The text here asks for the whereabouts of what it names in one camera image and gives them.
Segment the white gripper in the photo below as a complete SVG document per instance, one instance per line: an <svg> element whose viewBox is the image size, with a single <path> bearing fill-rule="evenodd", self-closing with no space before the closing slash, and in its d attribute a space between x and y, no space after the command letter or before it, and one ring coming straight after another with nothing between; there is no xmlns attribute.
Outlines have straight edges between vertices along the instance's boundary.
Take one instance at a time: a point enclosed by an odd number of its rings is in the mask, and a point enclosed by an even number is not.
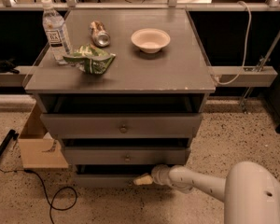
<svg viewBox="0 0 280 224"><path fill-rule="evenodd" d="M161 164L155 166L150 174L143 174L138 176L133 183L136 186L142 186L142 185L151 185L153 181L161 186L171 186L172 181L169 178L169 172L171 168L167 165Z"/></svg>

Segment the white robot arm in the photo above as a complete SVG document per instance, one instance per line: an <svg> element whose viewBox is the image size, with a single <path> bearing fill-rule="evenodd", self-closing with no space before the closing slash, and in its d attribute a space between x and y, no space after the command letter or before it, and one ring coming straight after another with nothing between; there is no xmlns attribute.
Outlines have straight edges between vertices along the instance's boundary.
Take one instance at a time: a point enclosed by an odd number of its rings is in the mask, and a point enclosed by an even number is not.
<svg viewBox="0 0 280 224"><path fill-rule="evenodd" d="M136 186L165 185L184 193L196 188L224 203L225 224L280 224L280 183L251 161L235 164L225 178L180 165L157 165L133 182Z"/></svg>

